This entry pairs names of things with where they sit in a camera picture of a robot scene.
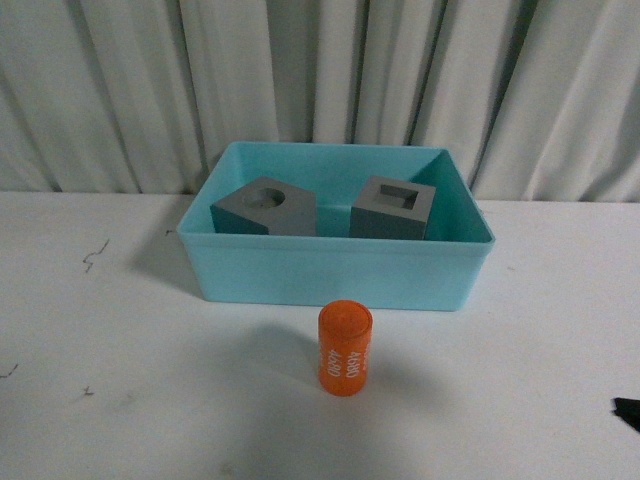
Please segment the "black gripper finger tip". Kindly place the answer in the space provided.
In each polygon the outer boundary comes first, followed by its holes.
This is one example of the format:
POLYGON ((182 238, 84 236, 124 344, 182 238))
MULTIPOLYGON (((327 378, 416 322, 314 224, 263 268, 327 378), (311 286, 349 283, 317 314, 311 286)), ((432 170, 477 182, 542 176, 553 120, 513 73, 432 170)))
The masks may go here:
POLYGON ((616 397, 613 402, 613 414, 629 426, 640 426, 640 401, 616 397))

